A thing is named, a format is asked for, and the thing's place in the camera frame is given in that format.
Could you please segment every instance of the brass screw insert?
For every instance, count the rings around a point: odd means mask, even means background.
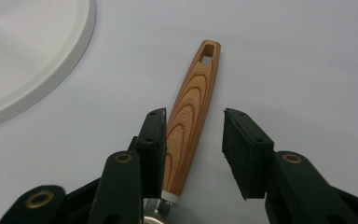
[[[46,205],[54,198],[54,193],[50,190],[40,190],[39,192],[33,194],[27,199],[25,205],[28,208],[38,208]]]
[[[130,160],[132,160],[132,155],[127,153],[122,153],[120,155],[116,155],[115,160],[116,162],[120,162],[120,163],[129,162]]]
[[[284,154],[282,156],[282,158],[285,161],[288,161],[288,162],[293,163],[293,164],[300,164],[302,162],[301,158],[299,158],[295,154]]]

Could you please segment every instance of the stainless steel utensil head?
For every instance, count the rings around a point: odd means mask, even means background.
[[[146,224],[172,224],[167,218],[172,203],[162,199],[147,200],[144,209],[144,223]]]

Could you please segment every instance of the wood grain pattern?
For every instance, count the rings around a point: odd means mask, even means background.
[[[179,90],[167,127],[167,156],[163,189],[180,196],[200,139],[212,97],[220,44],[204,40]],[[202,63],[210,57],[209,64]]]

